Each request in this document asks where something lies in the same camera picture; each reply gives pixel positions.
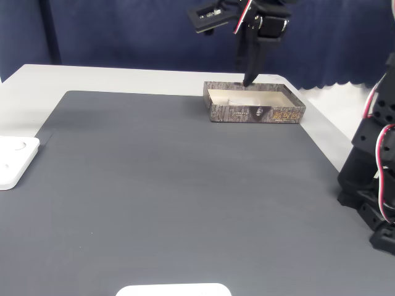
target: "navy blue curtain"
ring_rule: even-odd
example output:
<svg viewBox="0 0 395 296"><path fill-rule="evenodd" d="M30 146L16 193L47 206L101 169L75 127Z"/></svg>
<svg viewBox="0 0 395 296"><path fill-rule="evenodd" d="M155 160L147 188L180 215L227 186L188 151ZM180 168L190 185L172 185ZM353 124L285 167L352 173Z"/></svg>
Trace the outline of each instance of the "navy blue curtain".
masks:
<svg viewBox="0 0 395 296"><path fill-rule="evenodd" d="M0 0L0 77L24 64L51 64L37 0Z"/></svg>
<svg viewBox="0 0 395 296"><path fill-rule="evenodd" d="M0 0L0 4L29 1L38 2ZM49 52L58 51L55 56L59 57L52 63L235 72L234 24L218 28L213 36L198 35L186 15L188 7L210 0L42 1L50 4L53 23ZM394 49L395 22L390 2L300 0L289 6L293 17L288 31L279 45L268 50L262 73L279 74L295 87L306 89L348 81L375 84ZM48 13L42 17L48 23ZM31 18L18 16L18 22L13 20L12 26L0 28L0 44L4 42L4 32L12 40L15 31L21 35L18 38L43 44L42 36L36 40L38 35L32 34L33 27L27 24ZM34 62L26 57L35 55L37 63L42 63L43 52L39 46L32 49L22 42L17 58L25 54L20 60ZM0 57L1 60L4 63L6 59Z"/></svg>

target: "dark gray table mat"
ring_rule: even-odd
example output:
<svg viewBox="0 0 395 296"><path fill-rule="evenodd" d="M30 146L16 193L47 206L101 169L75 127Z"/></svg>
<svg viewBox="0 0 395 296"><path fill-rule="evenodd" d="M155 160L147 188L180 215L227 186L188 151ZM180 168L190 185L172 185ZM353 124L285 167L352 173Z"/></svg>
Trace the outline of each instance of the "dark gray table mat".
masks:
<svg viewBox="0 0 395 296"><path fill-rule="evenodd" d="M337 172L299 125L211 123L201 97L68 92L38 137L0 193L1 295L393 294L395 258L337 203Z"/></svg>

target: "cardboard box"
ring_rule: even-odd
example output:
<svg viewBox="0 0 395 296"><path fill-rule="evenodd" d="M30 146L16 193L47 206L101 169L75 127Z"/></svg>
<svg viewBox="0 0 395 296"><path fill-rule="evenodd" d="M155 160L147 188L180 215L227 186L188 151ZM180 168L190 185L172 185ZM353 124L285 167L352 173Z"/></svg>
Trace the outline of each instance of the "cardboard box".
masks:
<svg viewBox="0 0 395 296"><path fill-rule="evenodd" d="M206 81L203 98L214 122L299 123L306 110L283 84Z"/></svg>

